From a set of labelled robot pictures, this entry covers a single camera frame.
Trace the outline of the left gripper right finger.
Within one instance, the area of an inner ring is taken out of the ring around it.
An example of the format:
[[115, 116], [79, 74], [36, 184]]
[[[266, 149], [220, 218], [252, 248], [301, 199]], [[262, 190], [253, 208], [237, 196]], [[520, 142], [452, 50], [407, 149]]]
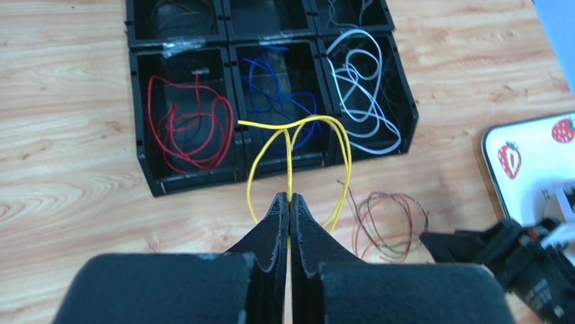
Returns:
[[482, 267], [371, 264], [290, 203], [295, 323], [512, 323], [501, 286]]

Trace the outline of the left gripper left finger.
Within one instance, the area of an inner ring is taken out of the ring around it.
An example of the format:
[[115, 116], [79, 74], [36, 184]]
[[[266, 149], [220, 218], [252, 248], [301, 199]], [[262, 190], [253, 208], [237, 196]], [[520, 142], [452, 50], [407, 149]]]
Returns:
[[102, 254], [76, 274], [56, 323], [281, 323], [289, 207], [222, 253]]

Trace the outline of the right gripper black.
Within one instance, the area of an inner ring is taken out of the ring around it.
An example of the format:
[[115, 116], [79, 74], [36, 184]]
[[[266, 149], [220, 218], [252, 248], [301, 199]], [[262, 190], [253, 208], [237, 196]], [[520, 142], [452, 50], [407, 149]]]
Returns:
[[573, 323], [574, 265], [564, 254], [566, 244], [543, 246], [558, 228], [555, 219], [532, 227], [506, 219], [483, 232], [425, 232], [420, 240], [437, 263], [485, 266], [545, 323]]

